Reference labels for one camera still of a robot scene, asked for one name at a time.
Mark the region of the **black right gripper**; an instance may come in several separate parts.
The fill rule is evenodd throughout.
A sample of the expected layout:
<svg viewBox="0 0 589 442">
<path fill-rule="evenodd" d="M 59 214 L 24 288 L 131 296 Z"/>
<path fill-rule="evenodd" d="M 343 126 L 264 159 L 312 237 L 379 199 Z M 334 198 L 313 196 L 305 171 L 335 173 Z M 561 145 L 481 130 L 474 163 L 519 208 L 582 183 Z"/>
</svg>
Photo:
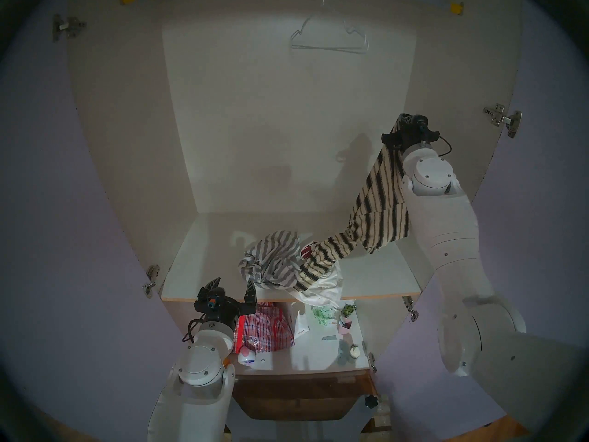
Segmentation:
<svg viewBox="0 0 589 442">
<path fill-rule="evenodd" d="M 423 115 L 406 115 L 402 113 L 390 133 L 381 135 L 381 142 L 389 151 L 405 152 L 413 145 L 431 144 L 441 137 L 439 131 L 428 127 L 428 118 Z"/>
</svg>

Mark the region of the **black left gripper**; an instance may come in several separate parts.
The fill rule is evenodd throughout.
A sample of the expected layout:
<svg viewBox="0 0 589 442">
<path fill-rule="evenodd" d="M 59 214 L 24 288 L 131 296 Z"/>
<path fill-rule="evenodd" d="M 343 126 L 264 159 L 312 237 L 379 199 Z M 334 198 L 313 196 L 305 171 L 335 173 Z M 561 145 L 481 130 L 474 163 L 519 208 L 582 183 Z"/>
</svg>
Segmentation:
<svg viewBox="0 0 589 442">
<path fill-rule="evenodd" d="M 256 286 L 249 279 L 244 301 L 240 302 L 225 294 L 225 290 L 219 287 L 220 281 L 221 278 L 215 278 L 201 287 L 193 304 L 194 309 L 204 315 L 205 322 L 218 322 L 228 327 L 236 327 L 240 317 L 256 313 Z"/>
</svg>

